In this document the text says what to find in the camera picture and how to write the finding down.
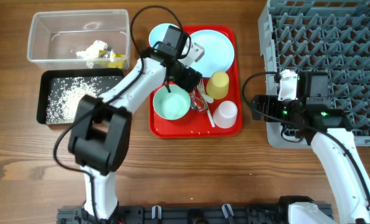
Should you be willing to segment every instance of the yellow cup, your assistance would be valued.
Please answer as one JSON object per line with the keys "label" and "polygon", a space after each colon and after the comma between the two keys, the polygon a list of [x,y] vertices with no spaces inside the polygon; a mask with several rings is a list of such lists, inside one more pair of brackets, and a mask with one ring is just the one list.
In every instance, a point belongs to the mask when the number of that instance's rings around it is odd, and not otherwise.
{"label": "yellow cup", "polygon": [[226,72],[214,72],[206,86],[206,92],[215,100],[221,100],[227,96],[229,89],[229,77]]}

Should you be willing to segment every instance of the black tray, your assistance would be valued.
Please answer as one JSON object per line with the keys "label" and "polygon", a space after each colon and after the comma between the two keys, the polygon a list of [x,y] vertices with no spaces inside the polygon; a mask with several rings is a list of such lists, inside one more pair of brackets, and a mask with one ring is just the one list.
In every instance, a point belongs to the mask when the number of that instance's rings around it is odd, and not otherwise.
{"label": "black tray", "polygon": [[74,78],[82,77],[87,83],[97,80],[96,85],[100,93],[108,91],[117,85],[124,78],[123,71],[118,68],[98,68],[98,69],[81,69],[81,70],[51,70],[46,71],[41,76],[40,93],[37,107],[37,121],[40,124],[47,123],[47,108],[49,106],[48,96],[52,100],[58,100],[65,88],[73,85]]}

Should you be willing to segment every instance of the light blue plate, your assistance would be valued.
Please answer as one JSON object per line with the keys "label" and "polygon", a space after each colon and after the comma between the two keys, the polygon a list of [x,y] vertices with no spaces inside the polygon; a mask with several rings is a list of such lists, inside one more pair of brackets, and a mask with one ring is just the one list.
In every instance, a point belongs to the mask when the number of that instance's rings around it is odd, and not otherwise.
{"label": "light blue plate", "polygon": [[204,48],[204,55],[191,65],[203,77],[210,78],[214,72],[226,72],[234,62],[234,46],[224,34],[215,30],[200,30],[191,34],[192,42]]}
{"label": "light blue plate", "polygon": [[170,85],[171,93],[165,86],[161,87],[153,97],[153,108],[162,118],[176,120],[182,118],[191,107],[189,93],[177,85]]}

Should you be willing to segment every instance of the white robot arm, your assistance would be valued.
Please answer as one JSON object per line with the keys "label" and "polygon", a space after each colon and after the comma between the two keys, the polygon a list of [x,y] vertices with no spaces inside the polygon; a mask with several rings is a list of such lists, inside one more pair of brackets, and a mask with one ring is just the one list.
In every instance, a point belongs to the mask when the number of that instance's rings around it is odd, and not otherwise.
{"label": "white robot arm", "polygon": [[[298,75],[290,70],[285,70],[281,74],[280,92],[278,96],[279,101],[297,100],[296,92],[298,86]],[[322,77],[309,77],[309,82],[314,85],[319,85],[320,79],[325,82],[327,75],[323,74]],[[318,88],[314,89],[317,96],[311,95],[309,101],[316,101],[312,103],[312,107],[317,107],[326,100],[325,95],[321,95]],[[370,194],[370,179],[365,171],[365,168],[358,156],[356,146],[354,143],[354,135],[351,131],[345,128],[327,128],[327,133],[334,136],[343,146],[349,150],[356,165],[359,167],[363,180],[366,183],[368,192]],[[351,163],[350,158],[346,156],[342,148],[336,144],[332,139],[322,133],[316,133],[311,141],[311,147],[315,154],[318,156],[333,191],[334,198],[339,211],[340,223],[370,223],[370,207],[368,204],[367,196],[365,194],[361,180]],[[316,205],[309,202],[296,202],[288,207],[288,222],[289,223],[334,223],[333,220],[328,218],[325,214],[319,211]]]}
{"label": "white robot arm", "polygon": [[[183,52],[187,52],[189,42],[186,44]],[[190,43],[190,49],[187,56],[179,59],[184,68],[188,69],[193,62],[197,62],[204,55],[204,49],[196,43]],[[110,103],[113,108],[125,108],[128,112],[134,113],[142,104],[146,97],[160,87],[166,78],[166,70],[168,69],[161,62],[152,58],[140,58],[135,65],[135,68],[122,79],[122,81],[113,87],[111,90],[102,93],[99,98],[103,102],[107,102],[115,97],[119,92],[126,88],[140,73],[142,68],[142,61],[144,63],[143,75],[120,96],[119,99]],[[118,200],[115,193],[116,178],[115,172],[102,174],[100,170],[94,169],[91,166],[81,166],[81,169],[87,171],[94,176],[92,183],[88,175],[85,175],[87,200],[83,206],[85,211],[94,216],[92,207],[92,194],[95,194],[94,203],[99,219],[109,219],[116,207]]]}

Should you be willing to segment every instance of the wooden table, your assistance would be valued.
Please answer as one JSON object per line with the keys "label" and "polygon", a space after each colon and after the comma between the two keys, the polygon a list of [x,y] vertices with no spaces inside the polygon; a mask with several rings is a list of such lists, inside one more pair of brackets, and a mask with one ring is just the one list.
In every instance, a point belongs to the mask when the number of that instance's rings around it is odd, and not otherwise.
{"label": "wooden table", "polygon": [[[225,24],[235,32],[240,83],[264,70],[257,19],[266,0],[159,1],[79,3],[71,0],[0,0],[0,223],[55,223],[57,209],[85,200],[83,176],[58,167],[52,146],[63,130],[36,121],[43,71],[26,59],[32,16],[40,11],[127,9],[130,17],[148,4],[172,9],[184,25]],[[136,22],[135,35],[146,42],[157,24],[174,22],[168,13],[146,11]],[[132,50],[132,66],[136,60]],[[256,79],[249,97],[265,93]],[[263,121],[251,120],[243,104],[243,129],[231,138],[163,140],[148,127],[148,102],[133,118],[128,155],[117,172],[121,205],[246,205],[276,202],[281,195],[307,195],[335,200],[325,172],[311,150],[274,149],[267,142]],[[73,164],[62,143],[59,157]],[[370,149],[359,153],[370,176]]]}

